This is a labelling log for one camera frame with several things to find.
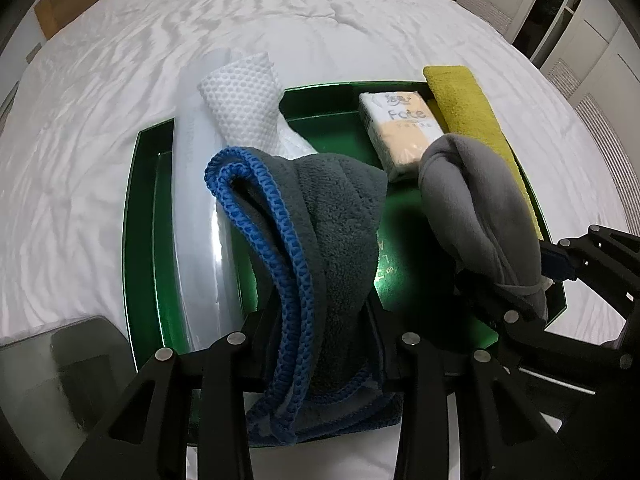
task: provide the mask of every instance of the white bed sheet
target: white bed sheet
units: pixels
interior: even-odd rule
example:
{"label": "white bed sheet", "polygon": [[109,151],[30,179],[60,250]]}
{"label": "white bed sheet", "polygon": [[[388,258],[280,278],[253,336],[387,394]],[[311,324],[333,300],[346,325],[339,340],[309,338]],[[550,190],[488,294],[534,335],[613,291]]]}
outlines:
{"label": "white bed sheet", "polygon": [[[38,53],[0,137],[1,337],[97,314],[127,333],[120,259],[136,135],[174,115],[179,70],[219,46],[267,51],[286,87],[423,80],[425,64],[467,65],[553,239],[591,223],[626,230],[609,171],[568,103],[450,0],[101,0]],[[552,330],[595,343],[619,333],[622,318],[585,286],[568,283],[566,294]],[[397,437],[388,428],[258,450],[256,478],[389,478]]]}

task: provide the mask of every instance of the robotic claw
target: robotic claw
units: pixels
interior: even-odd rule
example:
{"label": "robotic claw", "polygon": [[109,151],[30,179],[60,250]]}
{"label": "robotic claw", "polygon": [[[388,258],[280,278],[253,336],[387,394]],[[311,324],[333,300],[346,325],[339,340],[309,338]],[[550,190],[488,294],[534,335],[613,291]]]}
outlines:
{"label": "robotic claw", "polygon": [[[640,440],[640,238],[593,225],[580,238],[541,242],[545,275],[581,279],[625,319],[595,346],[545,332],[519,298],[463,272],[458,288],[498,342],[472,355],[434,347],[382,309],[362,310],[370,362],[383,390],[402,392],[396,480],[449,474],[447,395],[455,393],[462,480],[631,478]],[[185,476],[190,403],[200,389],[198,477],[253,478],[242,392],[267,383],[265,348],[277,304],[251,314],[209,349],[160,349],[98,423],[63,480]],[[562,421],[556,433],[541,412]]]}

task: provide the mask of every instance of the dark gray towel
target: dark gray towel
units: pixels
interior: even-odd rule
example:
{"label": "dark gray towel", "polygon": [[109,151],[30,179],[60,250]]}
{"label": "dark gray towel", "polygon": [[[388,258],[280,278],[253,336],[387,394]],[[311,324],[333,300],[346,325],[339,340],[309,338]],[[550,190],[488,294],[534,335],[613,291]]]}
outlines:
{"label": "dark gray towel", "polygon": [[477,140],[447,134],[424,152],[418,186],[444,250],[465,268],[523,297],[546,320],[540,244],[502,158]]}
{"label": "dark gray towel", "polygon": [[258,304],[274,284],[282,304],[273,380],[247,414],[250,440],[292,444],[372,420],[392,399],[370,378],[358,315],[378,266],[385,173],[333,153],[286,160],[226,148],[205,180],[257,256]]}

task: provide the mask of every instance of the yellow cloth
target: yellow cloth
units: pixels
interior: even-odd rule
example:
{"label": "yellow cloth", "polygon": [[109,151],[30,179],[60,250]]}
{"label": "yellow cloth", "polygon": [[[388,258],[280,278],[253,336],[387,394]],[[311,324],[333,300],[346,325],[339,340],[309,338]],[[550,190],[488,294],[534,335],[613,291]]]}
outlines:
{"label": "yellow cloth", "polygon": [[489,101],[466,66],[426,66],[424,76],[450,132],[480,140],[500,155],[527,202],[538,238],[542,233],[520,169]]}

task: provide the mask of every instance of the metal screw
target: metal screw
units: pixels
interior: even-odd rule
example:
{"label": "metal screw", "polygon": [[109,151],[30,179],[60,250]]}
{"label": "metal screw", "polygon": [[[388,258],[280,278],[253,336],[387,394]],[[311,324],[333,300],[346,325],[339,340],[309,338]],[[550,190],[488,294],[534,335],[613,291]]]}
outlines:
{"label": "metal screw", "polygon": [[474,352],[474,359],[479,363],[488,363],[491,360],[491,354],[486,350],[476,350]]}
{"label": "metal screw", "polygon": [[402,334],[402,342],[407,345],[417,345],[420,342],[420,336],[415,332],[405,332]]}
{"label": "metal screw", "polygon": [[504,313],[503,319],[505,323],[513,324],[520,319],[520,314],[515,310],[507,310],[507,312]]}
{"label": "metal screw", "polygon": [[158,361],[168,361],[174,355],[174,351],[170,348],[161,348],[156,350],[156,359]]}
{"label": "metal screw", "polygon": [[242,332],[232,332],[226,336],[226,342],[230,345],[241,345],[246,341],[246,336]]}
{"label": "metal screw", "polygon": [[634,358],[633,356],[629,355],[629,354],[624,354],[621,358],[620,358],[620,369],[621,370],[629,370],[629,368],[631,368],[631,365],[634,363]]}

